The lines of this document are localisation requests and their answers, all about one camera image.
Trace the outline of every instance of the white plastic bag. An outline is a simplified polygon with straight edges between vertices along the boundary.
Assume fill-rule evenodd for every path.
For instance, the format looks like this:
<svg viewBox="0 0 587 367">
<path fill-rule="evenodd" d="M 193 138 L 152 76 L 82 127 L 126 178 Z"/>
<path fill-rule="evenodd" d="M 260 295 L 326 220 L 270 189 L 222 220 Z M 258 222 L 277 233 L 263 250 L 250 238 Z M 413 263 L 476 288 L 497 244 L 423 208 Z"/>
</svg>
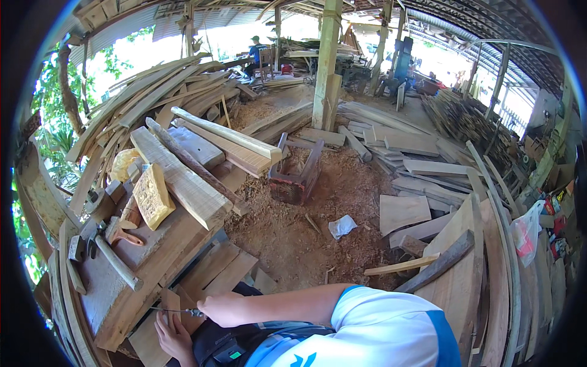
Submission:
<svg viewBox="0 0 587 367">
<path fill-rule="evenodd" d="M 515 250 L 524 267 L 530 265 L 534 260 L 534 255 L 536 255 L 538 233 L 542 230 L 539 223 L 540 213 L 545 203 L 546 201 L 544 200 L 538 200 L 526 214 L 514 219 L 510 224 Z"/>
</svg>

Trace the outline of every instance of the plastic bag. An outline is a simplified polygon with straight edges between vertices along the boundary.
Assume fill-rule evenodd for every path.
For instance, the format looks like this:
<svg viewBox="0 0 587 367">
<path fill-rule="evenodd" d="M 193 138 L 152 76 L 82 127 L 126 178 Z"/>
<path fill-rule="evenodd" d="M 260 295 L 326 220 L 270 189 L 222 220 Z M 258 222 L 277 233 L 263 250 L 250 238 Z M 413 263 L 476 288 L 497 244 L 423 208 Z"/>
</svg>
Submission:
<svg viewBox="0 0 587 367">
<path fill-rule="evenodd" d="M 526 214 L 514 219 L 510 224 L 515 250 L 524 267 L 530 265 L 534 260 L 534 255 L 536 255 L 538 233 L 542 230 L 539 223 L 540 213 L 545 203 L 546 201 L 544 200 L 538 200 Z"/>
<path fill-rule="evenodd" d="M 137 157 L 140 157 L 140 154 L 135 148 L 121 150 L 116 157 L 114 157 L 114 162 L 112 163 L 112 169 L 110 171 L 110 179 L 118 180 L 122 183 L 128 180 L 129 174 L 126 170 L 129 169 L 130 164 L 134 162 Z"/>
</svg>

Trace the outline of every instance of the person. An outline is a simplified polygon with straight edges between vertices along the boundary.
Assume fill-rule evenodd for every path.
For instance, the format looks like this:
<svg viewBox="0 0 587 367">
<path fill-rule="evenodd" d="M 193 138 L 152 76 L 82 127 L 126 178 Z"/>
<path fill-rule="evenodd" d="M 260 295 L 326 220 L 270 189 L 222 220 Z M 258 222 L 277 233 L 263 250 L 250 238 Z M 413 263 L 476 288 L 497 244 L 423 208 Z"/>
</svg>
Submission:
<svg viewBox="0 0 587 367">
<path fill-rule="evenodd" d="M 176 316 L 172 332 L 157 314 L 159 342 L 172 361 L 181 367 L 461 365 L 444 312 L 416 295 L 355 284 L 254 297 L 235 291 L 197 302 L 209 319 L 193 336 Z M 214 335 L 214 328 L 222 333 Z"/>
<path fill-rule="evenodd" d="M 259 63 L 261 61 L 261 55 L 259 54 L 259 51 L 261 50 L 266 50 L 267 46 L 262 45 L 259 42 L 259 36 L 253 36 L 253 38 L 251 38 L 254 45 L 251 46 L 251 49 L 249 50 L 249 54 L 248 56 L 253 56 L 255 58 L 255 62 L 249 64 L 245 70 L 244 73 L 251 79 L 251 82 L 249 83 L 250 85 L 255 83 L 255 73 L 253 72 L 254 69 L 258 69 L 259 68 Z"/>
</svg>

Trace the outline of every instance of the hammer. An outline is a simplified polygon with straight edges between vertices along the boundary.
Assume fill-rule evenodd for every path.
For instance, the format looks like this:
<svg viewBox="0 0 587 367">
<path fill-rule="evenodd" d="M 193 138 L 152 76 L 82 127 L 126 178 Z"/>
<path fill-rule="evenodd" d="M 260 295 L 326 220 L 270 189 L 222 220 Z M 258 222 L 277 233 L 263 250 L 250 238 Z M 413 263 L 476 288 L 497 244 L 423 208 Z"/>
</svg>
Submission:
<svg viewBox="0 0 587 367">
<path fill-rule="evenodd" d="M 124 279 L 124 281 L 137 292 L 143 287 L 143 281 L 139 279 L 131 269 L 116 255 L 116 253 L 110 248 L 110 245 L 104 240 L 102 235 L 106 230 L 106 224 L 104 221 L 100 223 L 90 236 L 90 241 L 96 243 L 100 248 L 104 256 L 108 259 L 108 262 L 116 272 Z"/>
</svg>

